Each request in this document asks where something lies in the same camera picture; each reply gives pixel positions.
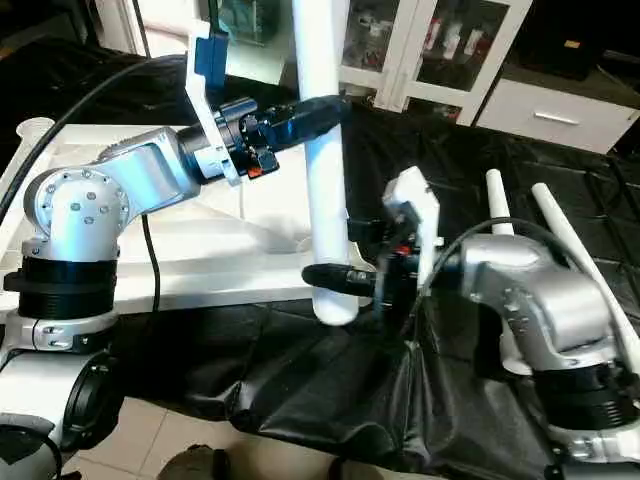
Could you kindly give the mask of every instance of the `cabinet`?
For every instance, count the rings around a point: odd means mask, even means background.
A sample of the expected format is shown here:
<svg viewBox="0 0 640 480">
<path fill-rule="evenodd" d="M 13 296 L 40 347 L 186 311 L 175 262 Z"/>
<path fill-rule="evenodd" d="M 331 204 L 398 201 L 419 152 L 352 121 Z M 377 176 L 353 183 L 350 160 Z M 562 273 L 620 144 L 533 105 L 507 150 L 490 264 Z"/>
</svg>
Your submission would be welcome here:
<svg viewBox="0 0 640 480">
<path fill-rule="evenodd" d="M 531 0 L 348 3 L 341 81 L 369 89 L 378 108 L 470 125 Z"/>
</svg>

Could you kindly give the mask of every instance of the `white cabinet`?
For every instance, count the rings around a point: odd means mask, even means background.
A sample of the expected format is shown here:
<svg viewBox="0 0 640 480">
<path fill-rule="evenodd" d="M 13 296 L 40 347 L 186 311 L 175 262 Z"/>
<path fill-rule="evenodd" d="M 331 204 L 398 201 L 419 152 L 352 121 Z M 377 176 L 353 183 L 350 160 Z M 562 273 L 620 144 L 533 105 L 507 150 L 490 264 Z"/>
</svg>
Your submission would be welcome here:
<svg viewBox="0 0 640 480">
<path fill-rule="evenodd" d="M 531 0 L 351 0 L 341 80 L 471 124 Z"/>
<path fill-rule="evenodd" d="M 631 107 L 501 79 L 478 126 L 607 153 L 639 115 Z"/>
</svg>

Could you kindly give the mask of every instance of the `tiled floor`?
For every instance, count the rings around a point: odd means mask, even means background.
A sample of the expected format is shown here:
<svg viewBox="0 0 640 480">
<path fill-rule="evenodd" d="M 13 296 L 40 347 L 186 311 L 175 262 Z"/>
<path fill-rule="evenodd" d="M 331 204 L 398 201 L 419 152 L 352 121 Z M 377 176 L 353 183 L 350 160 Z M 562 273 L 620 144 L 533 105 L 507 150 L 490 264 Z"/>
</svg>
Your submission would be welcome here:
<svg viewBox="0 0 640 480">
<path fill-rule="evenodd" d="M 246 480 L 322 480 L 333 460 L 322 452 L 240 433 L 228 423 L 206 422 L 127 398 L 116 430 L 96 448 L 78 452 L 64 471 L 79 470 L 83 480 L 151 480 L 174 455 L 196 443 L 226 449 L 233 477 Z M 360 464 L 348 467 L 345 480 L 428 478 Z"/>
</svg>

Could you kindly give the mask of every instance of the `cabinet drawer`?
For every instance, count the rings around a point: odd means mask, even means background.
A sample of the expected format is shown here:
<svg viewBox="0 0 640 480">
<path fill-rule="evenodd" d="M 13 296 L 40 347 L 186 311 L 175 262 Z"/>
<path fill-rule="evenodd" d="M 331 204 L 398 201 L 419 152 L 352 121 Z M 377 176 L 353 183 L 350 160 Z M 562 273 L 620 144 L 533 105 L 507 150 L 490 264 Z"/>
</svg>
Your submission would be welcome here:
<svg viewBox="0 0 640 480">
<path fill-rule="evenodd" d="M 478 126 L 607 153 L 638 114 L 613 103 L 500 80 Z"/>
</svg>

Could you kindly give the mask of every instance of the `person's foot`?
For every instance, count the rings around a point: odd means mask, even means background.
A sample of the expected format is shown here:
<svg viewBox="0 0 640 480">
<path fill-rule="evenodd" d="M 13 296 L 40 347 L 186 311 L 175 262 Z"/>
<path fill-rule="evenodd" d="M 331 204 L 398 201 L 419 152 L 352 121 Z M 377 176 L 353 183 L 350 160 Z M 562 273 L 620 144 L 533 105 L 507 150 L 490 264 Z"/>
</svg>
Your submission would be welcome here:
<svg viewBox="0 0 640 480">
<path fill-rule="evenodd" d="M 157 480 L 229 480 L 230 466 L 224 450 L 192 445 L 169 460 Z"/>
</svg>

